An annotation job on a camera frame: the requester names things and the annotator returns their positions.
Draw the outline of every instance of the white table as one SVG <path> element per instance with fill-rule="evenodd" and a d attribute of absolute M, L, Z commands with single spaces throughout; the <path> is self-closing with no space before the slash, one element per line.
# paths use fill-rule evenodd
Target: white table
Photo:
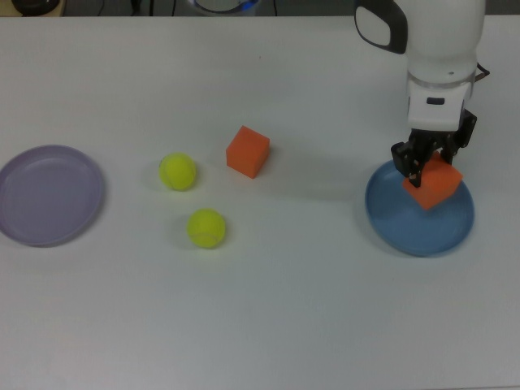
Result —
<path fill-rule="evenodd" d="M 2 390 L 413 389 L 520 384 L 520 18 L 489 17 L 492 75 L 455 164 L 476 204 L 457 251 L 412 258 L 363 193 L 406 128 L 404 57 L 351 18 L 0 23 L 0 164 L 36 145 L 101 166 L 106 204 L 53 249 L 0 237 Z M 272 155 L 225 165 L 242 125 Z M 158 181 L 189 153 L 186 193 Z M 195 249 L 200 207 L 229 234 Z"/>

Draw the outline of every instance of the orange foam block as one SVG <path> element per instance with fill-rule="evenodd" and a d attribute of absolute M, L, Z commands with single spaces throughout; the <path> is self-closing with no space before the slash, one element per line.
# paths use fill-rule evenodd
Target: orange foam block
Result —
<path fill-rule="evenodd" d="M 403 187 L 424 210 L 429 210 L 451 197 L 461 181 L 461 172 L 445 162 L 439 152 L 435 152 L 422 169 L 421 187 L 415 188 L 408 179 L 403 181 Z"/>
<path fill-rule="evenodd" d="M 227 165 L 254 179 L 269 156 L 269 138 L 242 126 L 226 149 Z"/>

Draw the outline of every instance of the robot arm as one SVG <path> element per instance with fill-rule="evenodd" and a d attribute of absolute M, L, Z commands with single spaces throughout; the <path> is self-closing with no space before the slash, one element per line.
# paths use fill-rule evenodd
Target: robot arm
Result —
<path fill-rule="evenodd" d="M 356 0 L 365 41 L 408 57 L 407 142 L 392 147 L 396 169 L 415 187 L 433 152 L 452 163 L 477 118 L 466 110 L 475 83 L 485 0 Z"/>

